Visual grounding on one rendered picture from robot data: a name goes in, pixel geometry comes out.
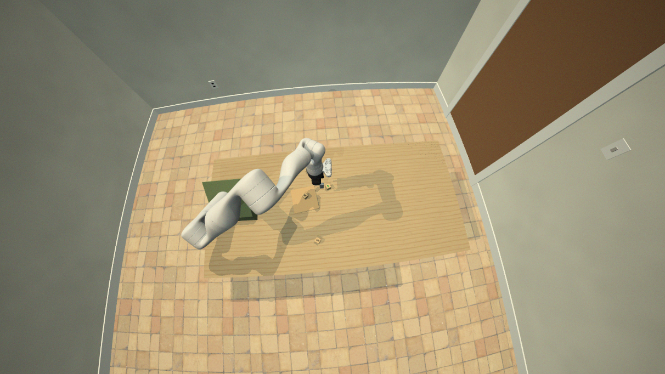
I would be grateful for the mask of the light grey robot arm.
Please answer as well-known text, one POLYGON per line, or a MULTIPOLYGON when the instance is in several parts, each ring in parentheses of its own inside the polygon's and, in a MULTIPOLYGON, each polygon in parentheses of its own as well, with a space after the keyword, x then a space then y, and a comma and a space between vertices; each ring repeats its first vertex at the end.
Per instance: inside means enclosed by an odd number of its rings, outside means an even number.
POLYGON ((324 152, 323 144, 310 138, 302 139, 297 149, 284 159, 276 186, 262 169, 248 172, 229 193, 219 192, 211 199, 184 228, 181 237, 199 250, 205 248, 238 222, 241 199, 255 214, 264 214, 275 206, 304 168, 316 171, 321 167, 324 152))

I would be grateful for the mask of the tan flat mat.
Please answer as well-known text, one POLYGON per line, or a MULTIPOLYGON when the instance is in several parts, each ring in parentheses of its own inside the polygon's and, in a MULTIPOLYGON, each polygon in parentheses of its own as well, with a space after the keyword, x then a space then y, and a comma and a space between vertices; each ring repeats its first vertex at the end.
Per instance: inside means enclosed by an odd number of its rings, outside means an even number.
POLYGON ((290 190, 292 197, 292 204, 294 213, 301 213, 310 211, 313 209, 319 208, 319 202, 315 194, 315 188, 313 186, 305 186, 305 188, 290 190), (306 199, 302 197, 302 194, 308 195, 306 199))

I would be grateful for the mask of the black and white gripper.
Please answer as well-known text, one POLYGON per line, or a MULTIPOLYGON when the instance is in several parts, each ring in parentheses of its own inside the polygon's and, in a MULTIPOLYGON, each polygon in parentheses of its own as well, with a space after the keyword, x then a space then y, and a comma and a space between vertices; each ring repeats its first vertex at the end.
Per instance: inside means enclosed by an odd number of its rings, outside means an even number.
POLYGON ((320 189, 323 189, 324 183, 321 183, 321 178, 324 178, 324 175, 326 175, 326 177, 331 177, 332 175, 331 159, 330 158, 326 159, 324 163, 322 163, 321 167, 316 171, 312 171, 308 168, 306 169, 306 171, 308 173, 308 176, 312 179, 312 184, 319 185, 320 189))

